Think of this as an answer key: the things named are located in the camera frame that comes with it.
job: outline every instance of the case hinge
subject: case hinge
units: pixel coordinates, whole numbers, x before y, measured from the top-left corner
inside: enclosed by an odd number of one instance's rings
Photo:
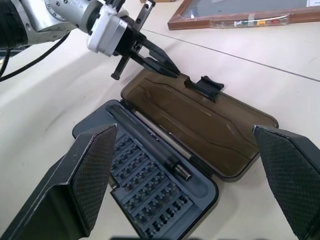
[[[212,81],[208,76],[202,76],[200,81],[194,83],[188,78],[185,80],[184,85],[188,89],[192,89],[200,93],[205,98],[215,103],[217,95],[225,87],[222,83]]]
[[[120,100],[120,104],[125,108],[125,109],[127,109],[128,111],[132,111],[132,110],[134,110],[134,107],[133,106],[131,106],[126,100],[124,100],[124,99],[121,99]]]
[[[189,158],[189,162],[193,163],[193,165],[197,167],[200,172],[202,172],[209,178],[212,178],[212,176],[215,174],[215,172],[210,166],[208,166],[203,160],[201,160],[195,155],[192,155]]]

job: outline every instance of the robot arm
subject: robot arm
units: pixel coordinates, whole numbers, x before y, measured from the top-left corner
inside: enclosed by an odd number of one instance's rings
[[[75,28],[89,35],[87,47],[111,57],[122,55],[118,80],[133,59],[146,69],[177,78],[180,71],[168,55],[140,33],[155,3],[147,0],[138,18],[119,12],[125,0],[0,0],[0,49],[53,42]],[[142,57],[142,47],[151,57]]]

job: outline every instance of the case latch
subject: case latch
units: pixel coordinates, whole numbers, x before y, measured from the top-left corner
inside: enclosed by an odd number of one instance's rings
[[[222,83],[212,81],[208,76],[202,76],[200,81],[197,83],[192,82],[190,78],[188,78],[184,81],[184,85],[188,89],[196,90],[198,93],[214,103],[216,102],[217,95],[225,87]]]

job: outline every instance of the translucent brown lid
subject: translucent brown lid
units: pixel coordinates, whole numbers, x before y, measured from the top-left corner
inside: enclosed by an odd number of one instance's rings
[[[143,70],[121,95],[222,178],[238,177],[258,153],[253,126],[278,127],[277,121],[224,93],[213,102],[186,80]]]

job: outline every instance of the black cable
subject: black cable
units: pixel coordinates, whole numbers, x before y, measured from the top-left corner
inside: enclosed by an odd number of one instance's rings
[[[6,68],[7,68],[7,65],[8,65],[8,62],[9,62],[9,58],[10,58],[10,53],[11,53],[11,49],[8,48],[6,50],[4,61],[2,63],[2,67],[1,67],[1,70],[0,70],[0,78],[2,77],[2,75],[4,74],[4,72],[5,72]]]
[[[43,55],[41,55],[40,57],[38,57],[36,60],[28,63],[27,65],[25,65],[24,67],[6,75],[3,77],[0,77],[0,82],[3,82],[5,80],[8,80],[22,72],[24,72],[25,70],[33,67],[34,65],[36,65],[37,63],[39,63],[40,61],[42,61],[44,58],[46,58],[49,54],[51,54],[54,50],[56,50],[69,36],[70,33],[68,33],[67,35],[65,35],[63,38],[60,39],[59,42],[57,42],[53,47],[51,47],[48,51],[46,51]]]

